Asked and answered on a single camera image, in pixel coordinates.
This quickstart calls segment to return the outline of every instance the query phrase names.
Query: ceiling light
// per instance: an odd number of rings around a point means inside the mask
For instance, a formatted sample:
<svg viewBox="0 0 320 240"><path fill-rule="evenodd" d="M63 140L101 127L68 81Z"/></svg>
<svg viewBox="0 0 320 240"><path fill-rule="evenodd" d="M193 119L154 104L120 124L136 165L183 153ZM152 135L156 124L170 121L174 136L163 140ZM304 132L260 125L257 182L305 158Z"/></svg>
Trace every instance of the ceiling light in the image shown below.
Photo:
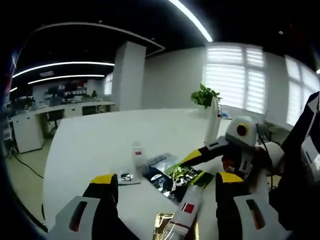
<svg viewBox="0 0 320 240"><path fill-rule="evenodd" d="M10 90L10 93L13 92L13 91L15 91L15 90L17 90L17 89L18 89L17 87L12 88L12 89Z"/></svg>
<svg viewBox="0 0 320 240"><path fill-rule="evenodd" d="M52 79L82 78L82 77L103 78L104 76L105 75L98 75L98 74L54 76L54 77L44 78L36 81L31 81L31 82L28 82L28 84L35 84L35 83L52 80Z"/></svg>
<svg viewBox="0 0 320 240"><path fill-rule="evenodd" d="M12 78L15 78L21 74L25 74L27 72L36 70L36 69L42 69L46 67L52 67L52 66L59 66L59 65L68 65L68 64L93 64L93 65L104 65L104 66L114 66L114 63L108 63L108 62L96 62L96 61L66 61L66 62L56 62L56 63L51 63L47 65L41 65L41 66L36 66L33 68L29 68L27 70L18 72L17 74L13 75Z"/></svg>
<svg viewBox="0 0 320 240"><path fill-rule="evenodd" d="M202 35L206 38L208 42L212 42L213 39L209 35L208 31L205 27L201 24L201 22L195 17L195 15L190 12L188 8L186 8L180 1L178 0L169 0L172 4L174 4L178 9L181 10L193 23L194 25L200 30Z"/></svg>

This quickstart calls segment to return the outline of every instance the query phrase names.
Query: table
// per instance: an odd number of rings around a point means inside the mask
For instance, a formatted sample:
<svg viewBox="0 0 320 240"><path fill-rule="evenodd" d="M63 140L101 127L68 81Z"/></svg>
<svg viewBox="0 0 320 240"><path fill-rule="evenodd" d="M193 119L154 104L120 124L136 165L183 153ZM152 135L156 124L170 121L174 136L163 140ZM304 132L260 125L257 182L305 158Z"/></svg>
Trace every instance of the table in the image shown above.
<svg viewBox="0 0 320 240"><path fill-rule="evenodd" d="M110 106L110 101L89 101L58 106L50 106L27 111L13 116L9 121L13 123L14 135L20 153L41 149L44 143L41 115L64 110L65 118L82 116L82 107Z"/></svg>
<svg viewBox="0 0 320 240"><path fill-rule="evenodd" d="M218 136L230 120L221 120ZM132 161L132 143L139 141L148 158L169 152L181 160L203 146L208 119L196 109L133 110L63 119L47 157L44 181L44 214L48 229L56 214L75 196L82 196L90 181L112 173ZM220 159L198 168L215 174ZM204 191L198 214L200 239L218 239L215 181ZM141 240L151 240L155 217L174 213L177 206L146 179L141 184L119 186L120 219Z"/></svg>

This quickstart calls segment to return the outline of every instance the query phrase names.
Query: cable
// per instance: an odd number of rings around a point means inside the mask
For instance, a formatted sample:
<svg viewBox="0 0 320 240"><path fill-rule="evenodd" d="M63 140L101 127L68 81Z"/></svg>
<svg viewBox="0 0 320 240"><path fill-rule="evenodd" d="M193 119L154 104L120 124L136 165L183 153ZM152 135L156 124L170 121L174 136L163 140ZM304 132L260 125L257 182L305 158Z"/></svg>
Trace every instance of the cable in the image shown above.
<svg viewBox="0 0 320 240"><path fill-rule="evenodd" d="M269 159L270 159L270 161L271 161L271 163L272 163L272 159L271 159L271 157L270 157L270 154L269 154L269 151L268 151L268 148L267 148L267 146L266 146L266 144L265 144L265 141L263 140L263 138L261 137L261 136L258 136L259 137L259 139L260 139L260 141L262 142L262 144L263 144L263 146L264 146L264 148L265 148L265 151L266 151L266 153L268 154L268 157L269 157ZM273 175L273 173L272 173L273 171L272 171L272 169L271 169L271 188L270 188L270 191L272 190L272 188L274 187L274 175Z"/></svg>
<svg viewBox="0 0 320 240"><path fill-rule="evenodd" d="M29 168L32 172L34 172L35 175L37 175L39 178L44 178L43 176L39 175L38 173L36 173L35 170L33 170L30 166L28 166L27 164L25 164L24 162L20 161L19 158L17 158L17 156L15 154L12 154L18 161L19 163L21 163L22 165L25 165L27 168Z"/></svg>

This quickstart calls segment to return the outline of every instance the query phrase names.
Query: black ceiling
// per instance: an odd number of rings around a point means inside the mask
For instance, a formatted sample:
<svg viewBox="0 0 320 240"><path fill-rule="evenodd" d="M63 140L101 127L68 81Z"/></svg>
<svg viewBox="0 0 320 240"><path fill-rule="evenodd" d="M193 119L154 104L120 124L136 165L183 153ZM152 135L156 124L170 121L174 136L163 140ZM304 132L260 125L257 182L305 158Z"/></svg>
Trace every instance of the black ceiling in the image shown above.
<svg viewBox="0 0 320 240"><path fill-rule="evenodd" d="M289 54L313 70L313 50L319 49L317 5L270 3L218 3L212 0L180 0L203 24L213 42L237 42L263 46L265 51ZM101 24L130 31L152 40L164 51L204 46L205 37L194 24L168 0L91 0L27 2L15 6L14 36L24 45L16 73L39 65L92 61L113 63L118 47L133 41L147 47L147 54L161 50L152 42L113 29L88 25ZM53 70L55 76L107 74L109 66L64 65L48 67L14 78L12 84L39 79L39 73Z"/></svg>

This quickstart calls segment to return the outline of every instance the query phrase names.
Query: green plant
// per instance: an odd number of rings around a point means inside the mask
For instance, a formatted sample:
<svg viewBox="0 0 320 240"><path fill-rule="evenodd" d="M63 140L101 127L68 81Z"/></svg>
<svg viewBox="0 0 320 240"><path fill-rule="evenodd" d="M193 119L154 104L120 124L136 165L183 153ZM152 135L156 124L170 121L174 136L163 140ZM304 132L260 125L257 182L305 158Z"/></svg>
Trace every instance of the green plant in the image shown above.
<svg viewBox="0 0 320 240"><path fill-rule="evenodd" d="M220 92L215 92L209 87L205 87L203 84L200 84L200 90L195 91L191 94L191 100L198 104L204 106L206 109L207 107L211 106L212 98L216 97L219 99L222 99L221 97L218 97L220 95Z"/></svg>

